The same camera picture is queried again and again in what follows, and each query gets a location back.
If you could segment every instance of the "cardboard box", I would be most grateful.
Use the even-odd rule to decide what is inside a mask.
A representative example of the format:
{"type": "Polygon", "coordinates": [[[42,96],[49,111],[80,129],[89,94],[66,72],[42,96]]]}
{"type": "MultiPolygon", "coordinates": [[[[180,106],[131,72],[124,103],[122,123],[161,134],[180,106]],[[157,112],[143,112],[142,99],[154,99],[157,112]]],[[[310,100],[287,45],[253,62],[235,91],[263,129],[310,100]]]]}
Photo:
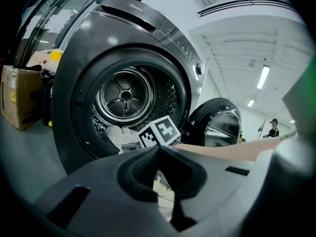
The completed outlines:
{"type": "Polygon", "coordinates": [[[1,113],[15,128],[25,130],[41,117],[42,81],[39,72],[3,66],[1,113]]]}

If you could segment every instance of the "gray floor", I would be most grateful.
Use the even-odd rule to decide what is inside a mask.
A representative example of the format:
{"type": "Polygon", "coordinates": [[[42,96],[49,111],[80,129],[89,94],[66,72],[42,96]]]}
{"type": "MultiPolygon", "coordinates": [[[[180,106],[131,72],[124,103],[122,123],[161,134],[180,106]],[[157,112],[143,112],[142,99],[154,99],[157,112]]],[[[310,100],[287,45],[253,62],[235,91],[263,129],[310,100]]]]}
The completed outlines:
{"type": "Polygon", "coordinates": [[[19,196],[30,203],[66,176],[59,159],[51,127],[39,120],[19,131],[0,117],[0,161],[19,196]]]}

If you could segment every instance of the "dryer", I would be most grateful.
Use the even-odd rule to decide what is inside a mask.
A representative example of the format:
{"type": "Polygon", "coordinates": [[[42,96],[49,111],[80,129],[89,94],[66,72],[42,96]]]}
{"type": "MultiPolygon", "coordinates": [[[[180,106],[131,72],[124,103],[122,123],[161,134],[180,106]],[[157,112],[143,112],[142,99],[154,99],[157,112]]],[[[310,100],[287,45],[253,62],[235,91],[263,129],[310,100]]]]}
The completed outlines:
{"type": "Polygon", "coordinates": [[[110,125],[140,130],[169,115],[181,128],[197,107],[205,68],[187,38],[137,0],[105,0],[61,58],[52,98],[54,138],[68,173],[118,153],[110,125]]]}

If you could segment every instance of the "brand logo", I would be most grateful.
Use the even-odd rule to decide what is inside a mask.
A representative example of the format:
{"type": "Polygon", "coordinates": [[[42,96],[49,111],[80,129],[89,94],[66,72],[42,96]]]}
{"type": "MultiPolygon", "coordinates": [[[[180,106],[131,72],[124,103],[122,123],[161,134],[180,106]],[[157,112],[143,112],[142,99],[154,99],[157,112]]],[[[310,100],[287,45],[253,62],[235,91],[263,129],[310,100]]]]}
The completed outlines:
{"type": "Polygon", "coordinates": [[[141,8],[137,7],[136,5],[134,5],[132,3],[129,4],[129,7],[133,7],[135,9],[137,9],[137,10],[143,11],[141,8]]]}

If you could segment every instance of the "fluorescent light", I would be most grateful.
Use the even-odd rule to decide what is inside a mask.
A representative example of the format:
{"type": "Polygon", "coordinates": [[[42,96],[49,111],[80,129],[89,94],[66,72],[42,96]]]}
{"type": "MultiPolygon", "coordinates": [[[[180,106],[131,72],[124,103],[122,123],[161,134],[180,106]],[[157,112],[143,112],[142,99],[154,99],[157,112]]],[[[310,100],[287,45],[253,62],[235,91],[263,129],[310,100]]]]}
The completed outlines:
{"type": "Polygon", "coordinates": [[[250,100],[248,107],[251,107],[253,105],[253,103],[255,102],[255,100],[250,100]]]}
{"type": "Polygon", "coordinates": [[[264,65],[263,69],[262,69],[262,73],[261,73],[261,77],[260,77],[259,83],[257,85],[257,89],[262,89],[263,84],[265,83],[265,81],[267,79],[269,71],[270,71],[270,67],[264,65]]]}

